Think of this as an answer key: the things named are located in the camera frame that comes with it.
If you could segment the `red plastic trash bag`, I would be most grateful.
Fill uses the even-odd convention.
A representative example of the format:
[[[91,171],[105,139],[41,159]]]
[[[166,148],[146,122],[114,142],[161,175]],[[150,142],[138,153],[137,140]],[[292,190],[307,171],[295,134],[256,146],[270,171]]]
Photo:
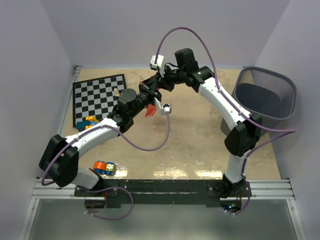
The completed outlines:
[[[157,108],[154,105],[149,104],[146,108],[145,117],[153,117],[156,111],[157,111]]]

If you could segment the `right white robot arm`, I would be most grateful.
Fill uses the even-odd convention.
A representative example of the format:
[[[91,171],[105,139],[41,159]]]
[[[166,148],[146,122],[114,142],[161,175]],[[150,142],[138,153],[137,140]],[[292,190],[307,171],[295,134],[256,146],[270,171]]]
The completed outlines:
[[[149,66],[159,72],[159,88],[172,91],[175,85],[186,84],[215,107],[225,120],[230,130],[224,140],[229,160],[219,193],[222,198],[233,197],[246,184],[246,161],[260,140],[262,118],[241,107],[225,91],[215,71],[207,66],[199,67],[190,48],[178,50],[174,55],[174,68],[166,66],[160,54],[152,56]]]

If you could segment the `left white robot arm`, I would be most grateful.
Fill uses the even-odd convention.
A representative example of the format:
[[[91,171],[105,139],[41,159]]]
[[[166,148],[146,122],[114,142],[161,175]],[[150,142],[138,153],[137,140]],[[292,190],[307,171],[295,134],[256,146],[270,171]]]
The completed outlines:
[[[144,108],[159,105],[162,95],[158,81],[157,75],[142,81],[139,93],[131,88],[123,90],[112,112],[93,127],[67,137],[53,136],[39,162],[43,171],[41,184],[57,184],[60,188],[74,184],[92,196],[99,196],[104,190],[102,178],[93,170],[81,168],[79,159],[99,144],[123,137]]]

